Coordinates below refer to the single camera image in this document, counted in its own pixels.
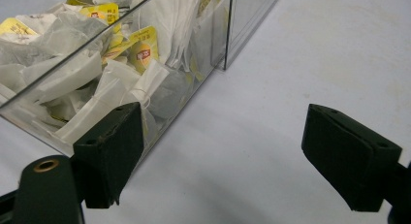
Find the clear plastic container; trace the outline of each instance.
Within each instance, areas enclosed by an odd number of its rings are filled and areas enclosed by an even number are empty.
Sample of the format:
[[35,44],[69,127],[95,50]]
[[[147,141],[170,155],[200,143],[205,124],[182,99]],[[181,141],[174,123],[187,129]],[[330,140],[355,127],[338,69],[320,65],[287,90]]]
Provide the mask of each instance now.
[[[209,73],[230,65],[276,2],[94,0],[118,4],[119,19],[108,25],[117,19],[112,7],[48,8],[57,1],[9,0],[21,5],[1,14],[47,13],[19,16],[25,32],[0,40],[0,114],[69,156],[110,110],[136,101],[146,155]],[[27,2],[30,10],[20,8]],[[39,20],[50,24],[39,27]]]

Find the yellow label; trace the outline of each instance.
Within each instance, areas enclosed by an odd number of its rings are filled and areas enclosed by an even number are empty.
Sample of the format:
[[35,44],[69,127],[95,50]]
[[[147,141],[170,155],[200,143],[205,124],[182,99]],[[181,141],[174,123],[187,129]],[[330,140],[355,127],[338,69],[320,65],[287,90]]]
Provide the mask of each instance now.
[[[79,11],[81,14],[87,17],[97,17],[107,21],[109,25],[112,25],[119,19],[118,5],[115,3],[108,3],[103,5],[91,6],[83,8]],[[114,32],[120,30],[120,25],[114,27]]]
[[114,59],[117,56],[119,56],[123,51],[125,51],[127,48],[130,48],[135,42],[123,42],[117,47],[110,48],[109,50],[106,51],[106,53],[103,55],[103,65],[107,63],[107,59]]
[[16,33],[22,35],[37,35],[33,29],[29,28],[27,25],[22,23],[20,20],[16,18],[6,18],[0,24],[0,34],[3,33]]
[[130,41],[136,43],[131,47],[129,60],[142,74],[151,59],[158,60],[157,32],[153,26],[148,26],[131,34]]
[[197,16],[201,16],[206,7],[208,6],[209,2],[211,0],[200,0],[200,6],[199,6],[199,11],[197,12]]

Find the acrylic bin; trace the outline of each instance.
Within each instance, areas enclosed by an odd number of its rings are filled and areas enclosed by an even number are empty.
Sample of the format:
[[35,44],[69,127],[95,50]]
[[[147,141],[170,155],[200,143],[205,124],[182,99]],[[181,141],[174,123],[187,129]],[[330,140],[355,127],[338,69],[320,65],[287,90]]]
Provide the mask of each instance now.
[[[137,100],[142,104],[145,156],[209,73],[229,67],[276,1],[126,0],[119,5],[122,17],[111,25],[81,18],[79,27],[91,28],[86,34],[73,27],[77,15],[60,12],[55,15],[60,25],[54,22],[54,29],[39,34],[34,44],[0,46],[0,114],[71,156],[73,143],[96,121]],[[22,6],[16,5],[15,13],[9,10],[9,16],[22,15],[17,12]],[[75,29],[68,31],[65,24]],[[156,52],[147,26],[156,28]],[[125,28],[128,33],[148,32],[133,35],[137,40],[132,47],[111,60],[117,52],[108,45]],[[122,43],[131,41],[122,37]],[[71,45],[73,39],[79,41]],[[129,70],[133,66],[140,67],[138,72]]]

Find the red logo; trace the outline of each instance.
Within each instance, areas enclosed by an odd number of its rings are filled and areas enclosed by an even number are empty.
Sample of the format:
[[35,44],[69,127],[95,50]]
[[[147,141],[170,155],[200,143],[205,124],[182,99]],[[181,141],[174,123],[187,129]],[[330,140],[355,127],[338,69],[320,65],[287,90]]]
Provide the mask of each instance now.
[[137,59],[138,60],[145,60],[150,55],[151,55],[150,49],[141,50],[139,53],[137,53]]

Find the black plastic bracket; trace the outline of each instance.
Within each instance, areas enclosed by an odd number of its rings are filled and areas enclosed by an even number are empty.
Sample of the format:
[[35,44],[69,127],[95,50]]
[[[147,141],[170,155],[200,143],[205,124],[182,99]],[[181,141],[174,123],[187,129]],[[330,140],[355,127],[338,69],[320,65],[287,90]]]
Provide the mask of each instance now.
[[12,223],[84,223],[68,157],[45,157],[23,170]]
[[140,103],[116,108],[74,143],[79,195],[88,208],[109,208],[144,150]]
[[13,219],[16,191],[0,197],[0,224],[9,224]]
[[309,105],[302,150],[355,211],[380,209],[390,223],[411,223],[411,171],[398,164],[402,148],[342,112]]

